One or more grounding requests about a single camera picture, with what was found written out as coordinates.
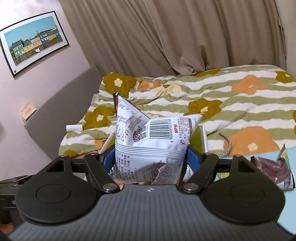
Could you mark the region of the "wall switch plate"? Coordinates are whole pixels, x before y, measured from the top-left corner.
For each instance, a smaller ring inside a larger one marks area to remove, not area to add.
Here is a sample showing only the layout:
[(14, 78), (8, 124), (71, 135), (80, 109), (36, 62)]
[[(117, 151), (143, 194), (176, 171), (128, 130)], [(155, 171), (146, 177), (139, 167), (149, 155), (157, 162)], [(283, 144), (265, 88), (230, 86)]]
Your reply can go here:
[(35, 112), (36, 107), (32, 102), (26, 103), (25, 107), (21, 110), (22, 120), (26, 122)]

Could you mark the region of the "dark brown snack bag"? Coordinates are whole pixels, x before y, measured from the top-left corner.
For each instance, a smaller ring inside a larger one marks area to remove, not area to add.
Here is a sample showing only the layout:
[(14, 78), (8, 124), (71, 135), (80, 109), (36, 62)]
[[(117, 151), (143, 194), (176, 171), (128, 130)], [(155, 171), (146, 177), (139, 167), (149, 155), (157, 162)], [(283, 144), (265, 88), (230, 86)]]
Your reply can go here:
[(295, 180), (285, 145), (281, 148), (275, 161), (264, 157), (252, 156), (251, 163), (281, 190), (292, 191), (295, 189)]

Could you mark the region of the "framed houses picture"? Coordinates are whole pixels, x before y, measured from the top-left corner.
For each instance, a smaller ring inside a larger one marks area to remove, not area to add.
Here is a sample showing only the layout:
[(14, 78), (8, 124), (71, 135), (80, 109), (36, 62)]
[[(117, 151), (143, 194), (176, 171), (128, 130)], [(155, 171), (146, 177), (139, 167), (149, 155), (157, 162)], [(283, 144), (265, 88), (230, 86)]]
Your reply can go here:
[(1, 49), (13, 76), (68, 45), (55, 11), (29, 17), (1, 30)]

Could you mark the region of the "white tissue roll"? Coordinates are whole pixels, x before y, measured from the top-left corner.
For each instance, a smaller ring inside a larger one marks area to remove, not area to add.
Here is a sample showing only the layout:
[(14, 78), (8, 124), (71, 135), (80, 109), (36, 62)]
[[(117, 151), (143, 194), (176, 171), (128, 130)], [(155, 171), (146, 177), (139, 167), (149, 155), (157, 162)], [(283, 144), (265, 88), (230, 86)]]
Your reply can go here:
[(83, 125), (66, 125), (66, 132), (81, 132)]

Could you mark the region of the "white grey snack bag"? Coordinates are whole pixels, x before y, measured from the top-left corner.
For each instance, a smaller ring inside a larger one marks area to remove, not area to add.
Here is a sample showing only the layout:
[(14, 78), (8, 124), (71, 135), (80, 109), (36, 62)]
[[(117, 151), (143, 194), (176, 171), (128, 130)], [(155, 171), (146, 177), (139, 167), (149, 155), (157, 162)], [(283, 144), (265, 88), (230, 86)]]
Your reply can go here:
[(189, 139), (202, 114), (150, 118), (119, 93), (116, 110), (115, 165), (120, 183), (177, 184)]

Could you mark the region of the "beige curtain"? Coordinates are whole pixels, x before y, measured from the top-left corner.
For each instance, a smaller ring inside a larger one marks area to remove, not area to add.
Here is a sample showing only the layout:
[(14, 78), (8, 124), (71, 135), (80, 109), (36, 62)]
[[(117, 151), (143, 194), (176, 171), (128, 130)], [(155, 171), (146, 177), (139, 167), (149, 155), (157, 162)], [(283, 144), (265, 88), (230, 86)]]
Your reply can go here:
[(89, 64), (158, 77), (214, 68), (286, 67), (274, 1), (61, 1)]

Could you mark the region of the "light blue daisy mat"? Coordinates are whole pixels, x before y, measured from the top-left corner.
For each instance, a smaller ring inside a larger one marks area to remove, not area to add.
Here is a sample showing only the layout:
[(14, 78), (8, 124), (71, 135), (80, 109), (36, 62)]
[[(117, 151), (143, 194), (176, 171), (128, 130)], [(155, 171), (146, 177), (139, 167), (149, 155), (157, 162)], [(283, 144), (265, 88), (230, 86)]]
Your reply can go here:
[(295, 235), (295, 147), (246, 156), (285, 195), (285, 206), (278, 223)]

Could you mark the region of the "green cardboard box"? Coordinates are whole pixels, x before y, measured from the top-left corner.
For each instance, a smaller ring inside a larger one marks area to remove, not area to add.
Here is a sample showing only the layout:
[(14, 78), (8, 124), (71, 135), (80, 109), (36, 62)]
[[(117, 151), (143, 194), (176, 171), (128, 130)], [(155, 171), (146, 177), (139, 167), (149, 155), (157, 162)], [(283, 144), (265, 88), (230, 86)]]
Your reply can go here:
[[(115, 144), (115, 132), (111, 133), (107, 138), (102, 148), (98, 151), (99, 154), (105, 152), (108, 148)], [(192, 134), (189, 144), (192, 148), (200, 153), (208, 152), (207, 135), (204, 124), (198, 124), (194, 133)]]

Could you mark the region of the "floral striped duvet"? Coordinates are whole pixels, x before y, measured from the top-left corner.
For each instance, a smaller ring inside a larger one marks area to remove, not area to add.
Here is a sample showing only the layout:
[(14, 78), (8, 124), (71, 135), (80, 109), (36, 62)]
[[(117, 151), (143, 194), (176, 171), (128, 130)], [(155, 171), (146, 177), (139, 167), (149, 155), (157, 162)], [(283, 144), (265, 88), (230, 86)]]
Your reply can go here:
[(113, 94), (128, 98), (151, 118), (203, 114), (208, 148), (217, 155), (254, 155), (295, 146), (295, 78), (273, 65), (212, 69), (189, 76), (105, 75), (59, 153), (71, 157), (100, 150), (114, 131)]

